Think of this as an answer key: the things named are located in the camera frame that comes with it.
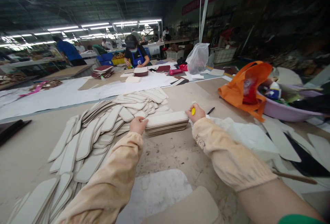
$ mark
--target blue apron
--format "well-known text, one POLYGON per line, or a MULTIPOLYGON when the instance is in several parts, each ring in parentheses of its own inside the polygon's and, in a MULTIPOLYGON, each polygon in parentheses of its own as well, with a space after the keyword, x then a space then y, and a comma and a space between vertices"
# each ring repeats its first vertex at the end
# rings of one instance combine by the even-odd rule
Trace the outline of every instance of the blue apron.
POLYGON ((139 52, 139 54, 140 54, 140 56, 141 56, 141 59, 143 59, 143 61, 141 61, 140 58, 135 59, 135 58, 134 58, 134 53, 131 52, 131 53, 132 53, 132 58, 133 58, 133 63, 132 63, 133 66, 137 66, 137 65, 139 65, 139 64, 143 64, 143 63, 145 62, 145 59, 144 59, 144 57, 142 56, 140 49, 139 49, 139 48, 137 48, 137 49, 138 49, 138 52, 139 52))

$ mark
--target wooden stick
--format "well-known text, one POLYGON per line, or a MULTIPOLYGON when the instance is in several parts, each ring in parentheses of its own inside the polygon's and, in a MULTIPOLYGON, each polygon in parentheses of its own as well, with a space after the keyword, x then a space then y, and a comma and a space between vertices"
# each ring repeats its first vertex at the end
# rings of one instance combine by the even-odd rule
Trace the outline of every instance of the wooden stick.
POLYGON ((297 181, 309 183, 309 184, 317 184, 317 182, 311 178, 296 176, 296 175, 287 174, 287 173, 283 173, 283 172, 277 172, 277 171, 273 171, 273 173, 276 175, 279 175, 281 177, 284 177, 284 178, 289 178, 289 179, 293 179, 293 180, 297 180, 297 181))

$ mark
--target hand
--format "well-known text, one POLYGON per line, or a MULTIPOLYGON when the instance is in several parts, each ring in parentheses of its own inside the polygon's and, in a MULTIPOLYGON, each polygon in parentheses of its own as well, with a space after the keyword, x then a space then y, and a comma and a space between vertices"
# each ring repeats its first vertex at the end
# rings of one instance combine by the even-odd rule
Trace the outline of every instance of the hand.
POLYGON ((188 117, 190 118, 190 120, 193 123, 197 122, 201 118, 206 117, 205 111, 201 107, 199 107, 199 105, 197 103, 192 104, 191 107, 189 108, 189 110, 185 111, 185 113, 188 115, 188 117), (193 109, 193 107, 195 108, 194 115, 191 114, 191 110, 193 109))
POLYGON ((143 120, 143 117, 138 116, 131 121, 130 132, 136 132, 140 135, 143 134, 145 126, 148 123, 148 119, 143 120))
POLYGON ((125 63, 126 63, 127 66, 130 66, 131 65, 128 60, 125 60, 125 63))

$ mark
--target yellow pen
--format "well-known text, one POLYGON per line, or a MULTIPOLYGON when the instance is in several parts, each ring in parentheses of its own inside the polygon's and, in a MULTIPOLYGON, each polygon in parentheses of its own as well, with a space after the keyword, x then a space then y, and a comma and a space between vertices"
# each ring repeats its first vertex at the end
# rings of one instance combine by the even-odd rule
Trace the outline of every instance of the yellow pen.
POLYGON ((191 114, 192 114, 192 115, 195 114, 195 107, 193 107, 193 108, 191 109, 191 114))

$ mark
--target green clothing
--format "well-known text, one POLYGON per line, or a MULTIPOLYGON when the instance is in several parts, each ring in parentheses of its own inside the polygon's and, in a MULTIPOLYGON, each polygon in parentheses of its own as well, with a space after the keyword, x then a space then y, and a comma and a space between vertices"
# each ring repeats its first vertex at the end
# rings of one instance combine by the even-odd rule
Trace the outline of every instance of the green clothing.
POLYGON ((134 35, 138 41, 142 41, 142 36, 137 31, 132 31, 131 34, 134 35))
POLYGON ((107 54, 107 51, 105 49, 103 49, 101 46, 99 45, 92 45, 93 48, 97 49, 97 51, 100 53, 100 55, 102 54, 107 54))
POLYGON ((323 224, 323 222, 304 215, 287 215, 278 224, 323 224))

